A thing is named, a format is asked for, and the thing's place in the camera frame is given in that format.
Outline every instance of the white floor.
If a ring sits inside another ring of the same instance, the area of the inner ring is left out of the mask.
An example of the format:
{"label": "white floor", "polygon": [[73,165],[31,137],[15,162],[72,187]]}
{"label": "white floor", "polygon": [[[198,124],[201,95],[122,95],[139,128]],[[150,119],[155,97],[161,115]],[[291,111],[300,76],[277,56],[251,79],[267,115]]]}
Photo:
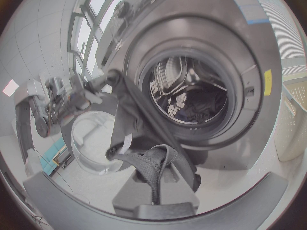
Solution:
{"label": "white floor", "polygon": [[[294,195],[297,191],[299,180],[302,181],[300,174],[306,173],[306,170],[307,158],[305,155],[288,162],[280,162],[272,139],[250,170],[222,171],[199,167],[198,173],[201,175],[202,184],[196,192],[201,202],[197,213],[207,212],[234,200],[254,186],[270,171],[289,181],[287,191],[280,203],[280,210],[282,211],[283,206],[287,205],[289,197],[292,198],[293,196],[291,197],[291,195]],[[114,213],[113,197],[133,171],[134,168],[130,167],[115,174],[93,175],[82,170],[76,160],[73,160],[65,170],[61,168],[58,170],[73,190],[75,197],[110,213]],[[54,174],[52,179],[71,193],[71,189],[58,174]]]}

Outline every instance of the white laundry basket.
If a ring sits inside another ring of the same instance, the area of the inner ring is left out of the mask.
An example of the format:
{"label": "white laundry basket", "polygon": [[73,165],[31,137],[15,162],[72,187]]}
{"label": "white laundry basket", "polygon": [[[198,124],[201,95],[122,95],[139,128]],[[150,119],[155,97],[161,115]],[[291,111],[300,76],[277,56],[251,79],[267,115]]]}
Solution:
{"label": "white laundry basket", "polygon": [[280,161],[301,155],[307,147],[307,77],[283,82],[274,141]]}

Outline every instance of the washing machine drum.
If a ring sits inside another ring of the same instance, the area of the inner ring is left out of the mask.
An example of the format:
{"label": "washing machine drum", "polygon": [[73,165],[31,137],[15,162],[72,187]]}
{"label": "washing machine drum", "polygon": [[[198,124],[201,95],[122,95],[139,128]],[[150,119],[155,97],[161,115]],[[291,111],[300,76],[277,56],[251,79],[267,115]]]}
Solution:
{"label": "washing machine drum", "polygon": [[124,0],[100,40],[98,65],[127,74],[184,148],[260,155],[282,75],[274,31],[255,2],[253,18],[236,0]]}

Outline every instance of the black fabric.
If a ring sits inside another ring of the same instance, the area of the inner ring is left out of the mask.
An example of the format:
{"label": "black fabric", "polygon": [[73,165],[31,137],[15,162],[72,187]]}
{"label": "black fabric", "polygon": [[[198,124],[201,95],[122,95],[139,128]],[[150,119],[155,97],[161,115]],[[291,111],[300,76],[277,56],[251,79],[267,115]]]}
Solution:
{"label": "black fabric", "polygon": [[187,94],[185,107],[177,112],[175,118],[185,122],[204,123],[222,109],[226,96],[226,92],[217,87],[212,92],[191,90]]}
{"label": "black fabric", "polygon": [[111,154],[109,156],[115,154],[115,151],[122,147],[125,136],[131,133],[133,134],[130,147],[132,150],[143,149],[146,151],[156,145],[167,144],[182,155],[178,157],[174,165],[187,184],[196,191],[200,185],[195,175],[197,169],[181,145],[167,129],[164,120],[152,103],[120,71],[109,71],[107,83],[112,86],[112,91],[118,98],[111,148],[109,150]]}
{"label": "black fabric", "polygon": [[143,156],[129,154],[115,154],[114,159],[119,159],[133,165],[152,188],[152,202],[160,204],[160,180],[166,166],[174,163],[181,155],[168,145],[157,145]]}

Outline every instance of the clothing tag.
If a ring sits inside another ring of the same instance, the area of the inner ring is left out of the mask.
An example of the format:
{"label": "clothing tag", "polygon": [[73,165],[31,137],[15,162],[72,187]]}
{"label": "clothing tag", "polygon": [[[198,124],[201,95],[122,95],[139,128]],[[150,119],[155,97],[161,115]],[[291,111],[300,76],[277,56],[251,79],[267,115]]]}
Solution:
{"label": "clothing tag", "polygon": [[131,142],[132,142],[132,133],[125,137],[124,144],[122,145],[122,148],[118,154],[121,154],[121,155],[124,154],[131,146]]}

